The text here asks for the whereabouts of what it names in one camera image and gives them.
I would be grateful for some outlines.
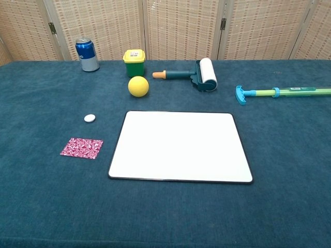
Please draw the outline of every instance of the yellow ball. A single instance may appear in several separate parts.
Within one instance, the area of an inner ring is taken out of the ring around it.
[[[147,80],[142,76],[134,76],[129,81],[129,92],[135,97],[143,97],[147,94],[149,85]]]

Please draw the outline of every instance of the red patterned square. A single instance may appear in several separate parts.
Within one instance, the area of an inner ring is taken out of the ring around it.
[[[95,159],[100,151],[103,141],[87,138],[71,138],[60,155]]]

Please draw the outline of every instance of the small white cap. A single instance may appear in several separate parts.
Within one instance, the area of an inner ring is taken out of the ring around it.
[[[86,116],[84,117],[84,120],[85,120],[86,122],[93,122],[93,121],[95,120],[95,115],[92,115],[92,114],[90,114],[90,115],[86,115]]]

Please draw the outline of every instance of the blue soda can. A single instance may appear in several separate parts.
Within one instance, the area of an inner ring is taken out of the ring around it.
[[[99,62],[91,39],[79,38],[76,40],[75,46],[83,71],[98,70]]]

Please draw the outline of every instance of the white board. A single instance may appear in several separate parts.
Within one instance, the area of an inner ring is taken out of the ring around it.
[[[231,114],[129,111],[111,178],[252,183]]]

